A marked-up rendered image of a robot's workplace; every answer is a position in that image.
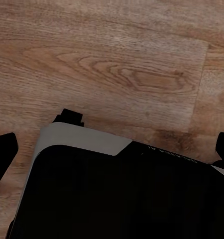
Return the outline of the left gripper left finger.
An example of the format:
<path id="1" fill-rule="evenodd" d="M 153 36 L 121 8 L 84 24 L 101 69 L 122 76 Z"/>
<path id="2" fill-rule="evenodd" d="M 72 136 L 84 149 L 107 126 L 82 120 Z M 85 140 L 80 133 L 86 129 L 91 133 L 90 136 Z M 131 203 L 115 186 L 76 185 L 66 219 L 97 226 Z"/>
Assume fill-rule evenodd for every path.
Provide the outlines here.
<path id="1" fill-rule="evenodd" d="M 13 132 L 0 136 L 0 180 L 18 152 L 16 136 Z"/>

